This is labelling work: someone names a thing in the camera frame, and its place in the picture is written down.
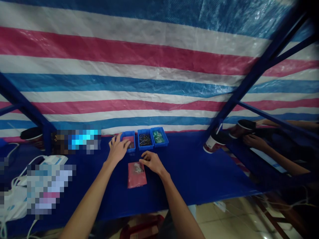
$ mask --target red pouch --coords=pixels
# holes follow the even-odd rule
[[[140,162],[129,163],[129,178],[127,188],[141,187],[147,184],[144,165]]]

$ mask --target hand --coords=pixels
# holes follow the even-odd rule
[[[159,159],[159,156],[156,153],[145,151],[142,154],[142,157],[144,157],[144,159],[140,159],[140,163],[148,166],[154,173],[157,173],[160,176],[164,173],[167,173]]]
[[[115,162],[116,164],[122,160],[124,157],[127,148],[129,147],[131,141],[124,140],[120,141],[122,133],[114,136],[112,140],[109,142],[110,153],[107,157],[107,160]]]
[[[265,151],[267,148],[270,147],[266,143],[266,141],[264,141],[262,138],[259,138],[258,136],[253,134],[245,135],[243,137],[243,141],[248,146],[258,149],[260,151]]]

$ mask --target blue metal shelf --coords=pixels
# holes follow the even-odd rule
[[[0,72],[0,94],[3,95],[12,105],[0,109],[0,116],[19,109],[43,132],[45,154],[51,155],[51,133],[56,132],[56,128],[33,106],[24,95]]]
[[[313,21],[317,21],[319,17],[309,13],[308,6],[303,2],[300,2],[292,11],[287,15],[287,17],[282,22],[279,27],[277,34],[275,35],[273,41],[265,50],[263,55],[252,67],[251,71],[244,78],[240,86],[233,92],[233,95],[230,97],[228,102],[219,112],[217,117],[213,120],[212,124],[207,130],[207,135],[211,130],[218,127],[221,121],[223,121],[228,114],[234,109],[236,105],[240,105],[264,118],[267,118],[283,128],[286,128],[291,131],[295,131],[299,134],[305,135],[312,140],[319,140],[319,136],[313,132],[306,131],[302,128],[293,126],[288,122],[273,117],[272,115],[259,110],[255,107],[252,107],[246,103],[241,102],[241,99],[249,91],[249,89],[256,83],[256,81],[261,77],[261,75],[269,68],[278,64],[279,62],[285,60],[286,58],[292,56],[298,51],[304,49],[310,44],[319,40],[318,33],[308,37],[304,41],[300,42],[293,48],[287,50],[286,52],[280,54],[287,44],[291,41],[295,33],[300,29],[300,27],[308,20],[311,16]],[[249,150],[249,148],[241,142],[241,140],[235,140],[231,144],[227,145],[232,153],[238,157],[238,159],[245,164],[245,166],[260,179],[261,191],[275,190],[282,187],[291,187],[296,185],[302,185],[315,179],[318,179],[318,176],[314,173],[308,173],[301,176],[288,177],[277,172],[272,168],[268,163],[263,160],[256,159],[258,156]]]

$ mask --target small blue storage bin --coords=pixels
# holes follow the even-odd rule
[[[150,139],[152,142],[152,145],[148,145],[148,146],[140,146],[140,134],[149,134],[150,135]],[[139,149],[140,151],[144,151],[144,150],[152,150],[154,148],[154,139],[153,139],[153,135],[150,129],[139,129],[137,131],[137,139],[138,139],[138,144],[139,144]]]
[[[155,139],[154,139],[154,136],[153,136],[153,131],[158,131],[158,132],[160,132],[165,142],[163,142],[163,143],[155,143]],[[165,134],[165,131],[164,131],[163,127],[151,128],[151,132],[152,132],[152,139],[153,139],[154,147],[155,147],[155,148],[157,148],[157,147],[165,147],[165,146],[168,145],[169,141],[168,141],[168,139],[167,139],[167,136],[166,136],[166,134]]]
[[[134,137],[134,148],[132,149],[127,149],[127,153],[134,153],[136,146],[135,146],[135,131],[125,131],[122,133],[120,140],[122,141],[123,137],[127,137],[127,136],[133,136]]]

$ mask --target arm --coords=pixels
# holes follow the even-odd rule
[[[291,175],[296,176],[300,174],[310,173],[309,170],[301,167],[300,165],[290,161],[286,157],[282,156],[276,150],[271,148],[262,138],[259,138],[253,134],[243,137],[244,143],[250,147],[263,151],[265,154],[275,160],[280,166],[287,170]]]
[[[185,239],[205,239],[198,223],[179,194],[170,178],[170,174],[164,168],[158,155],[146,151],[142,154],[143,156],[144,159],[140,159],[140,162],[157,173],[164,184],[169,209],[179,237]]]
[[[110,153],[107,160],[63,229],[60,239],[89,237],[110,176],[130,144],[127,140],[120,142],[121,134],[109,142]]]
[[[319,131],[319,124],[314,123],[314,122],[306,122],[306,121],[298,121],[298,120],[287,120],[287,122],[294,125],[294,126],[297,126],[297,127],[309,130],[309,131],[314,131],[314,132]],[[265,124],[265,125],[280,127],[280,125],[278,125],[278,124],[276,124],[268,119],[259,120],[256,123],[257,123],[257,125]]]

